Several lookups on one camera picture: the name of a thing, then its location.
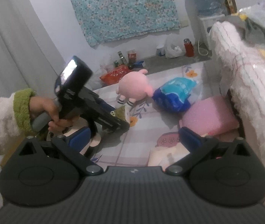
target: pink cushion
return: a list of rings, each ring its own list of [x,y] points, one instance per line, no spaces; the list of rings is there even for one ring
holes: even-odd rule
[[[239,127],[239,123],[222,96],[217,95],[194,103],[179,121],[199,135],[223,134]]]

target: striped sock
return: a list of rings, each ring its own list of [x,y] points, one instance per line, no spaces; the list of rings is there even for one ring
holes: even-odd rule
[[[127,101],[127,104],[128,104],[130,107],[132,107],[132,106],[133,106],[133,103],[132,103],[132,102],[130,102],[130,101]]]
[[[124,104],[124,100],[118,99],[117,103],[122,105],[122,104]]]

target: person's hand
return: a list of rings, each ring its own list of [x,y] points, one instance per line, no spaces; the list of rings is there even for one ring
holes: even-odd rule
[[[30,104],[30,118],[33,120],[37,118],[43,111],[48,112],[53,121],[48,123],[48,130],[54,133],[62,132],[66,127],[70,127],[78,120],[79,116],[73,119],[59,119],[58,107],[51,99],[41,97],[31,97]]]

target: white knit blanket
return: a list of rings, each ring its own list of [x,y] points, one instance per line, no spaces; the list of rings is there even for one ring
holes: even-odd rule
[[[265,60],[257,49],[241,40],[235,26],[229,22],[215,23],[211,37],[216,56],[230,71],[230,88],[236,108],[245,114],[256,131],[256,144],[265,166]]]

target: white plastic bag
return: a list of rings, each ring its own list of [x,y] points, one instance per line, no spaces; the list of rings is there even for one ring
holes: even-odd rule
[[[202,83],[197,82],[197,85],[192,89],[192,91],[191,91],[191,93],[187,99],[191,105],[193,105],[195,102],[198,101],[198,98],[201,95],[201,91],[202,91]]]
[[[180,35],[169,34],[165,42],[166,58],[175,58],[185,54],[183,39]]]
[[[93,76],[89,79],[87,82],[86,87],[90,90],[96,90],[99,88],[102,88],[104,86],[104,82],[101,81],[100,77],[104,74],[106,74],[107,71],[105,69],[98,69]]]

